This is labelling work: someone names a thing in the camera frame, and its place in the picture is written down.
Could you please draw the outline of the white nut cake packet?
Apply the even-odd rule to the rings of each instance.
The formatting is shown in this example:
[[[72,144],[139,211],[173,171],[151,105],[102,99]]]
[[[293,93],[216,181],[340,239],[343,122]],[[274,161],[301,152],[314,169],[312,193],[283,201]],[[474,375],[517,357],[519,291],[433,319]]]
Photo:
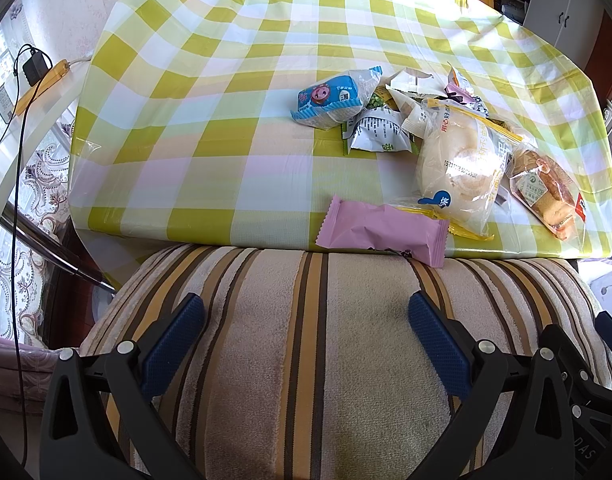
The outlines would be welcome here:
[[[394,75],[385,77],[384,82],[403,118],[402,129],[411,136],[424,139],[431,120],[422,101],[433,95],[438,80],[423,70],[402,68]]]

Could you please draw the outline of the green white snack packet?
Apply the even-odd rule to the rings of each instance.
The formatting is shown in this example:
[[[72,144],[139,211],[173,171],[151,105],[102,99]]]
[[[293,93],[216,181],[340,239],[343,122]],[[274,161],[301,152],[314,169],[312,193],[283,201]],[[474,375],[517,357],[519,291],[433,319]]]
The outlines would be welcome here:
[[[403,119],[386,88],[377,88],[364,109],[342,126],[346,152],[417,154],[411,134],[402,127]]]

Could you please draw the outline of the green checkered tablecloth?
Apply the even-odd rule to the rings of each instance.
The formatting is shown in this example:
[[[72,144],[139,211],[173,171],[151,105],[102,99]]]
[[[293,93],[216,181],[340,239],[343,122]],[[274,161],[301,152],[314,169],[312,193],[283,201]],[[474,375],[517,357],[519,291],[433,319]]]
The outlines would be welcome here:
[[[309,249],[333,200],[451,223],[461,257],[612,253],[588,76],[478,0],[118,0],[68,206],[105,270],[176,243]]]

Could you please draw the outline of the blue cartoon snack bag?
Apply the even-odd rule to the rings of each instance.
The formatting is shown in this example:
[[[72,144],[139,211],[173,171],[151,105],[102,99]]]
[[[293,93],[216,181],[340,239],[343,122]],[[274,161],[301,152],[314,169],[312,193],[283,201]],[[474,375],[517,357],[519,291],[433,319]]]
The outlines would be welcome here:
[[[382,76],[382,67],[374,66],[319,81],[298,93],[292,120],[322,130],[342,125],[364,109]]]

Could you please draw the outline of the sliced bread bag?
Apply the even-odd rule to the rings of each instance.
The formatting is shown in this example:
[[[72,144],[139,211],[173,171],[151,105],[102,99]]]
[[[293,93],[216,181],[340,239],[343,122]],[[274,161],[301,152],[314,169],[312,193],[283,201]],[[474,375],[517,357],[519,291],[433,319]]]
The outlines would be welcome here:
[[[511,194],[560,242],[586,242],[586,201],[577,183],[552,157],[520,144],[508,170]]]

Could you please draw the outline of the striped sofa cushion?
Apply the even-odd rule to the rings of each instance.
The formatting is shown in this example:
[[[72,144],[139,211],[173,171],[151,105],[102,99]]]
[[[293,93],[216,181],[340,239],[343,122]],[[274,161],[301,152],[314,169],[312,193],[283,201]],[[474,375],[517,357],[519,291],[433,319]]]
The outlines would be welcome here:
[[[414,292],[477,339],[530,356],[563,327],[612,389],[600,310],[566,261],[449,259],[184,245],[146,260],[82,341],[139,338],[190,292],[206,324],[155,405],[210,479],[403,479],[458,408],[408,322]]]

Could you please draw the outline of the black power adapter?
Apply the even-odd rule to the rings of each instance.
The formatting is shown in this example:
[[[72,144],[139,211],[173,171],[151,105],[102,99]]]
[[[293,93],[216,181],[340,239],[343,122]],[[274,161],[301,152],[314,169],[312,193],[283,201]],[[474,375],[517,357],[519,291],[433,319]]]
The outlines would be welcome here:
[[[29,87],[33,87],[47,75],[52,66],[51,58],[38,49],[29,50],[29,58],[24,62],[22,70]]]

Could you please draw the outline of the orange white snack packet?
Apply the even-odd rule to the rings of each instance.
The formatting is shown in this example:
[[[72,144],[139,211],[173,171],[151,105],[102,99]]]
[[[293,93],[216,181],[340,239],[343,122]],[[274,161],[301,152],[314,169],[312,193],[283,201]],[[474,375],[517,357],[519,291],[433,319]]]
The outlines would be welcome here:
[[[481,117],[489,117],[489,110],[480,96],[475,93],[470,81],[455,67],[450,66],[447,75],[434,74],[432,96],[455,104],[462,110],[469,110]]]

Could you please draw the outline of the pink snack packet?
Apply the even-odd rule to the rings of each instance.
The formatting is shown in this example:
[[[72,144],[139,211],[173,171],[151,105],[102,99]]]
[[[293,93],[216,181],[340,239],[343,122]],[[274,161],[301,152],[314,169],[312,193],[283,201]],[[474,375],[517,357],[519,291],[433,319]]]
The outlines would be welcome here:
[[[389,205],[334,196],[315,238],[327,249],[376,250],[411,257],[431,268],[445,263],[449,222]]]

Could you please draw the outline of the large white bun bag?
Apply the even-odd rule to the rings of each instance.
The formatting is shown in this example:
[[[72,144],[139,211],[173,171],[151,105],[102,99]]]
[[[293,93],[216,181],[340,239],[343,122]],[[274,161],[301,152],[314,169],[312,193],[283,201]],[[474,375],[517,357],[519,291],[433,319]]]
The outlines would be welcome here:
[[[411,136],[419,146],[413,180],[394,204],[435,212],[469,237],[485,240],[501,180],[524,137],[446,100],[422,103],[431,126],[424,139]]]

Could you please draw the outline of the white cabinet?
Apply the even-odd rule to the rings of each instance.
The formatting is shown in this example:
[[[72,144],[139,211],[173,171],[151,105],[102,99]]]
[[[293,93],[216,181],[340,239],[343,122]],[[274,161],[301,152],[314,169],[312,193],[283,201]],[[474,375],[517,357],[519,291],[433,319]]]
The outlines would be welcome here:
[[[600,0],[530,0],[524,26],[584,70],[603,14]]]

